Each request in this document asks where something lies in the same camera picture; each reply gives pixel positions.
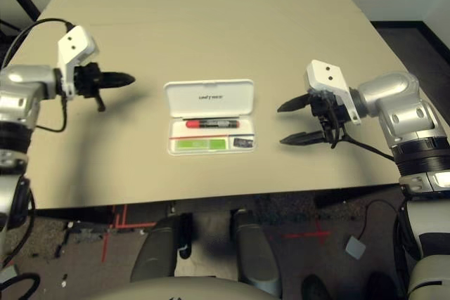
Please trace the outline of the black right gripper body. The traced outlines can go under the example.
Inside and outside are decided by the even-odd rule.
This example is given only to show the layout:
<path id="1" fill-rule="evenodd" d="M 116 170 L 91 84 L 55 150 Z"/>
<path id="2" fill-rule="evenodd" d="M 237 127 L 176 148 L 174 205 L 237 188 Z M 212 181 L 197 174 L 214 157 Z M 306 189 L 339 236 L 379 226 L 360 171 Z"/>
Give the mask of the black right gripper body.
<path id="1" fill-rule="evenodd" d="M 337 97 L 330 91 L 312 93 L 309 104 L 313 116 L 319 119 L 325 142 L 335 148 L 345 134 L 347 122 L 345 106 L 339 104 Z"/>

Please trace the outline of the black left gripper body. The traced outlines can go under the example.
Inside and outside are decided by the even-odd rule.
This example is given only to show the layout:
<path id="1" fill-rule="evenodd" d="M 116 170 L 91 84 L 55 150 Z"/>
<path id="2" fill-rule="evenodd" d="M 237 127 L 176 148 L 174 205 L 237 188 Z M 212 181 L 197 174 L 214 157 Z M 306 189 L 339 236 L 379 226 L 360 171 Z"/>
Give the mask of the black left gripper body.
<path id="1" fill-rule="evenodd" d="M 100 95 L 103 73 L 97 63 L 88 63 L 84 66 L 76 66 L 74 84 L 78 96 L 93 98 L 99 112 L 105 111 L 105 104 Z"/>

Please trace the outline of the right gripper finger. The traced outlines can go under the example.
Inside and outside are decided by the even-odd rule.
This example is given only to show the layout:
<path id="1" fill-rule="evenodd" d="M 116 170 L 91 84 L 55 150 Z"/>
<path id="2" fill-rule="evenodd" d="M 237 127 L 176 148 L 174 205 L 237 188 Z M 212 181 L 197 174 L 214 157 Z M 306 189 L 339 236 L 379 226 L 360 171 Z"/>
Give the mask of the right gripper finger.
<path id="1" fill-rule="evenodd" d="M 304 95 L 286 101 L 277 109 L 277 112 L 293 112 L 296 110 L 301 110 L 309 104 L 310 104 L 310 94 L 306 93 Z"/>
<path id="2" fill-rule="evenodd" d="M 322 131 L 294 133 L 280 140 L 284 145 L 313 145 L 325 142 L 326 138 Z"/>

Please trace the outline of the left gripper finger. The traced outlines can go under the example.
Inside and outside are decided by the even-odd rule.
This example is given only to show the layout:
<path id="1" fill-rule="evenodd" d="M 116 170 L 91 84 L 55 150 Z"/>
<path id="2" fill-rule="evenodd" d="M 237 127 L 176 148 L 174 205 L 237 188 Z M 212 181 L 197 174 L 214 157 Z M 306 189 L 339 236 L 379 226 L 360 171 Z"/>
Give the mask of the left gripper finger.
<path id="1" fill-rule="evenodd" d="M 133 84 L 135 79 L 104 79 L 101 82 L 102 89 L 116 89 Z"/>
<path id="2" fill-rule="evenodd" d="M 102 72 L 104 81 L 134 81 L 135 78 L 123 72 Z"/>

